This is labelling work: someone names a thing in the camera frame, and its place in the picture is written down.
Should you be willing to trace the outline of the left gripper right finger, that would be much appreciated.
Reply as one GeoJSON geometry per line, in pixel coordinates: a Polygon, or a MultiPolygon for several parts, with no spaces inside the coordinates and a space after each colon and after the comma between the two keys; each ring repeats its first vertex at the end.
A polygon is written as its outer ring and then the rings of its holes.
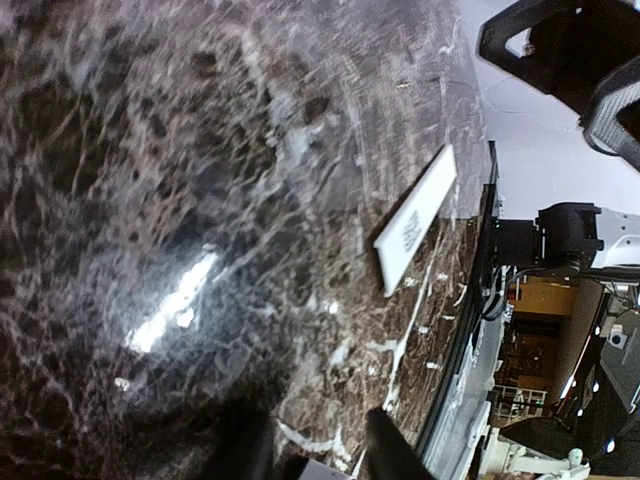
{"type": "Polygon", "coordinates": [[[366,467],[372,480],[434,480],[382,407],[367,412],[366,467]]]}

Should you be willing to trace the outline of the white remote control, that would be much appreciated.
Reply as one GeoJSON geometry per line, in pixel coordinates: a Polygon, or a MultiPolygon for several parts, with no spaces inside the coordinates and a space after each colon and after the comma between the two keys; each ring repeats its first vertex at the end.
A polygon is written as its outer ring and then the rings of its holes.
{"type": "Polygon", "coordinates": [[[350,480],[348,474],[309,459],[302,470],[299,480],[350,480]]]}

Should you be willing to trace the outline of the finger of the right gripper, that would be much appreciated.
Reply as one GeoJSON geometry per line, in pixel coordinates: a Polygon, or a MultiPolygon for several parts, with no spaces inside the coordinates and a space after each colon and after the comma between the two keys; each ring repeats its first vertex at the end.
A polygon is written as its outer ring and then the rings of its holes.
{"type": "Polygon", "coordinates": [[[482,25],[478,53],[582,115],[597,85],[639,55],[639,11],[624,1],[518,1],[482,25]]]}
{"type": "Polygon", "coordinates": [[[593,150],[620,157],[639,171],[639,56],[596,86],[582,115],[582,128],[593,150]]]}

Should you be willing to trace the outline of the white remote battery cover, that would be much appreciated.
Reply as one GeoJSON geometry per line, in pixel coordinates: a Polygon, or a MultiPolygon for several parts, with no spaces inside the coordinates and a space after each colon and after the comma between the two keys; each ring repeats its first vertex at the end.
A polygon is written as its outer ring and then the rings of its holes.
{"type": "Polygon", "coordinates": [[[457,176],[454,148],[445,145],[374,241],[384,296],[398,287],[457,176]]]}

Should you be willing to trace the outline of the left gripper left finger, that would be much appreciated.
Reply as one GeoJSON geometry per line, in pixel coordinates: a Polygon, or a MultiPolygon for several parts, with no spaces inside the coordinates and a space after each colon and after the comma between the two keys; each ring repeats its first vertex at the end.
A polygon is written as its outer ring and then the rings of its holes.
{"type": "Polygon", "coordinates": [[[275,427],[266,404],[239,399],[225,404],[218,443],[198,479],[273,479],[275,427]]]}

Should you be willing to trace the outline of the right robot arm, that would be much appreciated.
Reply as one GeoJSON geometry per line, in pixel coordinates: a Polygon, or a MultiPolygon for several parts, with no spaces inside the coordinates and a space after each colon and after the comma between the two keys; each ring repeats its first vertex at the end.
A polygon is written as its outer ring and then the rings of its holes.
{"type": "MultiPolygon", "coordinates": [[[[579,116],[585,142],[639,166],[639,11],[625,1],[517,1],[481,27],[478,54],[579,116]]],[[[501,264],[635,280],[639,218],[563,202],[497,230],[501,264]]]]}

